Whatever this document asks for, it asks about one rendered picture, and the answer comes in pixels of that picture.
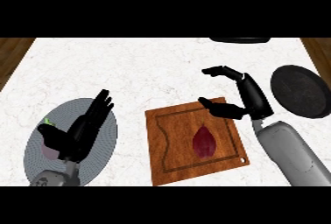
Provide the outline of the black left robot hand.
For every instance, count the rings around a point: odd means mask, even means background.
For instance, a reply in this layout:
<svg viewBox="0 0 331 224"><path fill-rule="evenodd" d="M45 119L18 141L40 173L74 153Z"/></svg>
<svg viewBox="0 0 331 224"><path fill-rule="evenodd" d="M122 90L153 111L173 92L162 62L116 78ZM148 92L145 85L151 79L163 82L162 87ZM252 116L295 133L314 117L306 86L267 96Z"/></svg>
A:
<svg viewBox="0 0 331 224"><path fill-rule="evenodd" d="M37 126L37 131L45 138L45 145L60 152L58 158L61 160L80 163L86 159L113 107L110 91L103 89L86 114L77 118L69 131L46 123Z"/></svg>

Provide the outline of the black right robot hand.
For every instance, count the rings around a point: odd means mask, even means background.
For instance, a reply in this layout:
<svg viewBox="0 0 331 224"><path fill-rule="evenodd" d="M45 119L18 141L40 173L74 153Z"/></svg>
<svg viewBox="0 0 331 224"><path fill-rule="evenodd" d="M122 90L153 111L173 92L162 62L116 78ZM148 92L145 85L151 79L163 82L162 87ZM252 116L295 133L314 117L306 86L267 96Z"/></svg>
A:
<svg viewBox="0 0 331 224"><path fill-rule="evenodd" d="M234 80L243 99L244 107L241 108L234 104L216 103L204 97L200 97L199 101L210 110L210 114L213 116L241 120L243 117L249 115L253 120L259 120L265 119L275 113L267 99L265 92L249 73L240 73L228 66L215 66L203 69L202 72L209 74L212 77L227 76L231 80Z"/></svg>

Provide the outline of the black round pan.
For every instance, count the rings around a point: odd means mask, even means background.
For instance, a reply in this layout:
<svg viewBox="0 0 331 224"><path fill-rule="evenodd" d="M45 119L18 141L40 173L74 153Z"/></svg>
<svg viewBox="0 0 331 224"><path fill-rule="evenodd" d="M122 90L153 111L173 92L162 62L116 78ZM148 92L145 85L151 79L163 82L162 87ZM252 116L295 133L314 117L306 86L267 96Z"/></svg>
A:
<svg viewBox="0 0 331 224"><path fill-rule="evenodd" d="M280 66L272 74L271 89L278 103L298 116L318 119L331 115L331 88L305 67Z"/></svg>

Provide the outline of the brown wooden cutting board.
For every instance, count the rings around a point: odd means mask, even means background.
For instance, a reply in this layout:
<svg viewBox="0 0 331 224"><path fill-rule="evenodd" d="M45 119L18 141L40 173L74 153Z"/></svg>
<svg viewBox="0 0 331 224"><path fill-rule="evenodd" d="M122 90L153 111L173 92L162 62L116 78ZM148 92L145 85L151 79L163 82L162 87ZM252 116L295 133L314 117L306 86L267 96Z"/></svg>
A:
<svg viewBox="0 0 331 224"><path fill-rule="evenodd" d="M191 102L145 112L156 186L250 164L233 119Z"/></svg>

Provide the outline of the round grey placemat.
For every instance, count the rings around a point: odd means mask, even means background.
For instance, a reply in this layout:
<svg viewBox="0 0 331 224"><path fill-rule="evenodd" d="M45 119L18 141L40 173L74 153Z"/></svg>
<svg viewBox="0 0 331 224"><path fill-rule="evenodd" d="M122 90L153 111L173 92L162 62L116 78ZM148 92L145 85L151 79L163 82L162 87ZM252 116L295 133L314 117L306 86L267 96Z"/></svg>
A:
<svg viewBox="0 0 331 224"><path fill-rule="evenodd" d="M57 127L69 131L73 122L88 112L92 98L77 98L64 102L52 111L43 116L37 125L48 119ZM119 138L117 118L113 112L108 113L107 121L100 129L98 138L88 154L88 158L80 163L79 179L80 185L85 186L103 172L113 152L116 149ZM24 167L29 181L43 170L63 172L67 166L61 160L49 160L42 152L43 136L37 129L32 132L32 136L26 145Z"/></svg>

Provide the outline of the purple eggplant with green stem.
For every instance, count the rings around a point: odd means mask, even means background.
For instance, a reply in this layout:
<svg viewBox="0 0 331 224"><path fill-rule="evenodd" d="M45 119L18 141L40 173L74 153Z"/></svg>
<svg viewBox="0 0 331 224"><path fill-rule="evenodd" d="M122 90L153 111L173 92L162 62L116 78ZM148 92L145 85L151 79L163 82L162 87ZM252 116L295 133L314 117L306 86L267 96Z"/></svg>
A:
<svg viewBox="0 0 331 224"><path fill-rule="evenodd" d="M55 126L55 124L49 121L48 118L45 119L45 124L48 124L51 126ZM54 150L49 147L46 147L45 144L42 144L42 152L43 152L43 155L46 156L46 158L49 160L57 160L58 159L60 151L58 150Z"/></svg>

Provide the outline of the dark curved appliance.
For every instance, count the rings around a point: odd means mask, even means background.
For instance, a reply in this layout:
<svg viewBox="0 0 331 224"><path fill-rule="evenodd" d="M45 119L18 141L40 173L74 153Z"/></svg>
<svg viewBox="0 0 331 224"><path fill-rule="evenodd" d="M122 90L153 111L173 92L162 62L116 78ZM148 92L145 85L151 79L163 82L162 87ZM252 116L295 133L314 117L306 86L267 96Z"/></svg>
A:
<svg viewBox="0 0 331 224"><path fill-rule="evenodd" d="M210 38L215 42L234 44L261 44L268 43L271 38Z"/></svg>

